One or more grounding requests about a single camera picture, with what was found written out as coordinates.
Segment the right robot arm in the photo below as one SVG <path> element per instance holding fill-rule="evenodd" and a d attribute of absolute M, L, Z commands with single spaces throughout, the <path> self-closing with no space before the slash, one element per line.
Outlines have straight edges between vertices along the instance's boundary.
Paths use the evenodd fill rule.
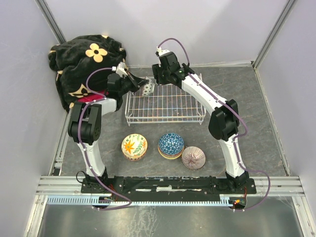
<path fill-rule="evenodd" d="M 189 93 L 210 113 L 208 130 L 219 141 L 225 163 L 227 189 L 238 193 L 249 179 L 238 145 L 238 127 L 242 121 L 235 100 L 226 100 L 211 90 L 189 67 L 180 64 L 174 52 L 162 50 L 156 53 L 159 63 L 152 65 L 158 84 L 173 84 Z"/>

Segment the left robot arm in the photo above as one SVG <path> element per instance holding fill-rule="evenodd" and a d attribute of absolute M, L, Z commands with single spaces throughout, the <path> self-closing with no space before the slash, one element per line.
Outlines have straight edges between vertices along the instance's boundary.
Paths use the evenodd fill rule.
<path fill-rule="evenodd" d="M 149 83 L 148 79 L 135 77 L 131 73 L 125 76 L 113 73 L 108 76 L 107 88 L 100 98 L 74 103 L 68 135 L 79 146 L 86 165 L 86 179 L 92 181 L 92 187 L 97 192 L 103 193 L 109 188 L 106 167 L 98 146 L 102 116 L 118 111 L 125 94 L 137 92 Z"/>

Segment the red patterned bowl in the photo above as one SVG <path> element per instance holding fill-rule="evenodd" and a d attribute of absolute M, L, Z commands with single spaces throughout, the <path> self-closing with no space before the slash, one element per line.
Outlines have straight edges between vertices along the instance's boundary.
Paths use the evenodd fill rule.
<path fill-rule="evenodd" d="M 154 92 L 154 88 L 155 83 L 151 79 L 148 79 L 148 82 L 142 87 L 141 96 L 150 96 Z"/>

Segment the white wire dish rack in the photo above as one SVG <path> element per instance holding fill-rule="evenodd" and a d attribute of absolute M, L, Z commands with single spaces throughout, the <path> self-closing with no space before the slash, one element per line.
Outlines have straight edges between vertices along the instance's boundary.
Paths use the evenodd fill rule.
<path fill-rule="evenodd" d="M 137 123 L 177 123 L 204 121 L 206 109 L 189 93 L 175 85 L 156 85 L 149 95 L 142 91 L 126 96 L 125 118 L 129 125 Z"/>

